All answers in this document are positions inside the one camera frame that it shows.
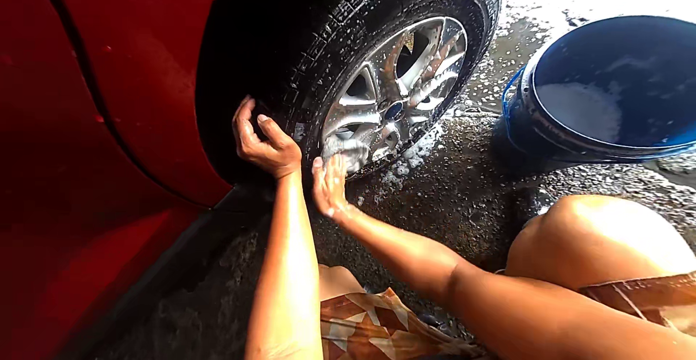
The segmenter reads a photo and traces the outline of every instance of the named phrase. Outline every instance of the right hand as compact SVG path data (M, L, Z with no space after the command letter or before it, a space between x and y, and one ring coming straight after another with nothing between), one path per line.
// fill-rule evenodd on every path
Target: right hand
M326 217L337 219L336 214L345 211L349 204L345 196L346 161L342 154L332 156L324 168L321 157L314 159L314 201Z

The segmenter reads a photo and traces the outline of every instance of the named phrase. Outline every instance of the wet ground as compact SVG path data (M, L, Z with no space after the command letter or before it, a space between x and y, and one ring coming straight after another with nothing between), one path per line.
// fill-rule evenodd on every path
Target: wet ground
M395 226L439 240L493 271L505 266L516 228L511 191L542 185L554 196L615 195L662 214L696 250L696 154L643 165L577 166L508 179L491 158L502 87L549 38L598 18L656 14L696 21L685 0L507 0L498 36L448 114L387 169L347 187L348 199ZM320 263L343 265L380 291L391 286L414 311L445 312L399 283L354 239L312 213ZM202 281L167 294L150 315L96 352L99 359L238 359L265 248L268 217L210 261ZM457 334L465 334L449 319Z

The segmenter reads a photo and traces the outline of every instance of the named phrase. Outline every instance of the finger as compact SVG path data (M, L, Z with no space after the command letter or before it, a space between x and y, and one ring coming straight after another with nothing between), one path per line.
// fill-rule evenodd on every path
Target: finger
M250 120L251 119L251 111L256 107L256 100L252 98L251 96L247 96L244 98L244 100L241 101L241 104L239 105L239 108L237 109L237 113L235 114L235 120L237 122L242 121L242 120Z
M326 166L326 185L332 189L340 180L338 172L340 171L341 155L335 154L328 160Z
M328 209L326 201L326 183L324 182L324 162L321 157L314 159L312 163L312 174L314 175L314 201L321 213L325 213Z
M341 167L338 169L338 173L341 183L345 183L346 174L348 173L348 159L343 154L341 155Z
M237 110L235 110L235 116L233 116L232 119L237 118L237 116L239 115L239 110L240 110L242 107L244 107L244 105L245 105L249 100L253 100L253 98L251 97L251 95L247 95L247 96L244 97L244 99L241 100L241 102L239 103L239 106L237 106Z
M254 128L251 126L249 120L242 120L240 118L237 128L239 129L239 139L241 140L242 146L248 145L251 147L261 143L259 136L254 132Z
M276 148L284 148L294 143L292 138L285 134L280 126L266 115L259 114L258 123L261 131L268 137L268 140Z
M244 99L241 100L241 103L239 103L239 106L237 106L237 110L235 110L234 116L232 116L232 133L235 135L235 140L237 142L237 147L239 147L239 131L237 130L237 117L239 116L239 109L244 107L244 105L248 102L248 100L251 99L251 96L247 95L244 97Z
M315 157L314 161L312 162L312 175L316 176L317 175L317 169L320 169L324 166L324 160L322 160L321 157Z
M254 128L249 122L249 119L251 119L251 110L253 110L255 105L256 102L254 99L247 95L247 97L241 101L237 113L235 113L232 131L235 133L238 154L246 150L244 144L248 145L261 141L256 133L254 133Z

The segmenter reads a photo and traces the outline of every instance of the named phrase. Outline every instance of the patterned shorts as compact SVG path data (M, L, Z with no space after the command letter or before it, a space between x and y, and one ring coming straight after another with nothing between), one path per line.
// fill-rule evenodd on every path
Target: patterned shorts
M581 294L638 318L696 336L696 272L590 285ZM322 302L324 360L496 359L474 343L425 324L387 289Z

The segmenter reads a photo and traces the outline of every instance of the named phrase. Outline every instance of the leg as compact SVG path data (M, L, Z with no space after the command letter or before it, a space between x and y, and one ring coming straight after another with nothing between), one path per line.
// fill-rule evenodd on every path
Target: leg
M350 270L343 266L319 264L319 300L324 301L346 293L364 293Z
M570 195L517 235L505 273L578 290L694 270L696 256L659 214L619 198Z

